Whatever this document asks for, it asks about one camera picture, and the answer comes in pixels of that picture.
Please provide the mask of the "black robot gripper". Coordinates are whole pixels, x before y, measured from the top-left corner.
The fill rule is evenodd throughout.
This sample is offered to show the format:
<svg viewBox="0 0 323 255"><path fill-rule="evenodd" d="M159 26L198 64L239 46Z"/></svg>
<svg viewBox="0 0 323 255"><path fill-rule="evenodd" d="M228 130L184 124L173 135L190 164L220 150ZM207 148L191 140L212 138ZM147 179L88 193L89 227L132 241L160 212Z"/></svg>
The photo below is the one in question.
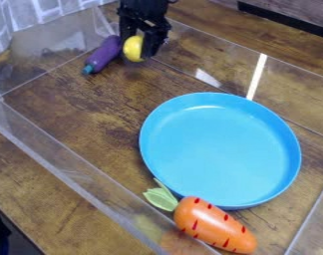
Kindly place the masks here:
<svg viewBox="0 0 323 255"><path fill-rule="evenodd" d="M171 24L165 18L168 0L120 0L120 31L125 45L127 40L139 36L137 30L152 22L156 27L144 29L144 45L141 57L153 57L168 42Z"/></svg>

